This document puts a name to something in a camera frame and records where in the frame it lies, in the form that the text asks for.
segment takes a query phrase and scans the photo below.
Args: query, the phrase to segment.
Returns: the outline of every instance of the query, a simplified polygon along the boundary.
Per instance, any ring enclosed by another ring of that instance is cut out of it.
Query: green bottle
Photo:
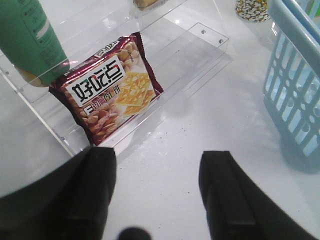
[[[0,0],[0,49],[33,86],[46,87],[69,70],[66,54],[38,0]]]

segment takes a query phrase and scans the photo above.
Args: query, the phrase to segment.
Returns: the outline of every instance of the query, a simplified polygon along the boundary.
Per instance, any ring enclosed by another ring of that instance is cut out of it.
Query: white table surface
[[[115,240],[130,226],[146,229],[154,240],[209,240],[198,186],[206,150],[229,150],[272,200],[320,238],[320,170],[285,157],[263,103],[272,21],[247,23],[234,6],[234,0],[188,0],[166,17],[185,29],[201,22],[230,37],[229,62],[214,77],[206,76],[193,96],[179,94],[160,125],[145,126],[148,138],[118,156],[104,240]],[[0,89],[4,196],[53,171],[69,155],[7,82],[0,81]]]

